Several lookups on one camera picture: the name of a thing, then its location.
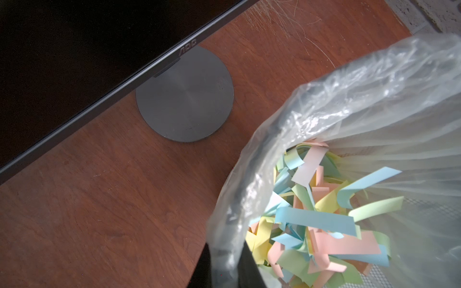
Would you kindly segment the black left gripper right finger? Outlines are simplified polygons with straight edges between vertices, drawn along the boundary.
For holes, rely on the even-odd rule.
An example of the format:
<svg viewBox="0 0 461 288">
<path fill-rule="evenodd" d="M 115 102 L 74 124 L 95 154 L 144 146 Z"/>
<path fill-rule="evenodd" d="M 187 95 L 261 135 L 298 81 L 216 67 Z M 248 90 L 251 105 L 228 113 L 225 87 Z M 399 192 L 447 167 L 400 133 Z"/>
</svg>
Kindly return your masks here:
<svg viewBox="0 0 461 288">
<path fill-rule="evenodd" d="M 250 250 L 243 250 L 237 266 L 238 288 L 266 288 Z"/>
</svg>

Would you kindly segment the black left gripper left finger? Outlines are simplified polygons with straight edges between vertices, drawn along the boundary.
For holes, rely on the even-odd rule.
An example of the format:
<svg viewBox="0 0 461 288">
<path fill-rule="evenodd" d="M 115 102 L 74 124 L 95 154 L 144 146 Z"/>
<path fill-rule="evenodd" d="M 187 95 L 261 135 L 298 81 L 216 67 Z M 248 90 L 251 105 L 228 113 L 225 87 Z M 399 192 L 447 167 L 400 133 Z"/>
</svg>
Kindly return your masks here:
<svg viewBox="0 0 461 288">
<path fill-rule="evenodd" d="M 205 244 L 187 288 L 212 288 L 211 256 L 208 244 Z"/>
</svg>

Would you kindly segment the blue sticky note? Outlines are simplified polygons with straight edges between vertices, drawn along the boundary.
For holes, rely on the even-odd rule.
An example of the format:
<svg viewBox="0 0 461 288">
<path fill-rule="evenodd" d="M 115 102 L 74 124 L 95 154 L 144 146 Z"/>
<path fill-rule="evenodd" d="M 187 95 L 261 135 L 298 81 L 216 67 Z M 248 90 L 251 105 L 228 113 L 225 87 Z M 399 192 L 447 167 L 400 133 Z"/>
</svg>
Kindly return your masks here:
<svg viewBox="0 0 461 288">
<path fill-rule="evenodd" d="M 401 174 L 401 170 L 384 167 L 355 182 L 341 188 L 337 193 L 337 203 L 341 208 L 352 209 L 350 198 L 356 193 L 370 186 Z"/>
</svg>

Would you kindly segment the mesh waste bin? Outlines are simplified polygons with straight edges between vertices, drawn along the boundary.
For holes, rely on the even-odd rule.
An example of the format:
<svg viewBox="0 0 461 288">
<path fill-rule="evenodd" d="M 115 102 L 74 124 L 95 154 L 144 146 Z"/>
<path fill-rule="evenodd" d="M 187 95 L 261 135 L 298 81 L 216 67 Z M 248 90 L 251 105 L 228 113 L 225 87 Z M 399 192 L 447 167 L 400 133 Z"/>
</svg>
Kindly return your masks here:
<svg viewBox="0 0 461 288">
<path fill-rule="evenodd" d="M 458 288 L 461 285 L 461 203 L 405 199 L 402 209 L 362 227 L 390 238 L 390 265 L 373 265 L 365 288 Z"/>
</svg>

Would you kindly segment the clear plastic bin liner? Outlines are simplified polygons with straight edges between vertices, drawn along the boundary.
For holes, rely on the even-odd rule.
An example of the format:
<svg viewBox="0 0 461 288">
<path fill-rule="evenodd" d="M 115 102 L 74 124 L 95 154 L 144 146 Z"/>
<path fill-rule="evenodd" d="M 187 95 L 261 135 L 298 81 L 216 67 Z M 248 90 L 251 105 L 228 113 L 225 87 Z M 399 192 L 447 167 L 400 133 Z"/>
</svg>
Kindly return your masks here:
<svg viewBox="0 0 461 288">
<path fill-rule="evenodd" d="M 402 171 L 357 193 L 353 207 L 397 197 L 461 202 L 461 38 L 413 36 L 293 92 L 242 150 L 208 221 L 212 288 L 238 287 L 247 230 L 269 203 L 273 170 L 286 150 L 311 141 L 328 145 L 350 182 Z"/>
</svg>

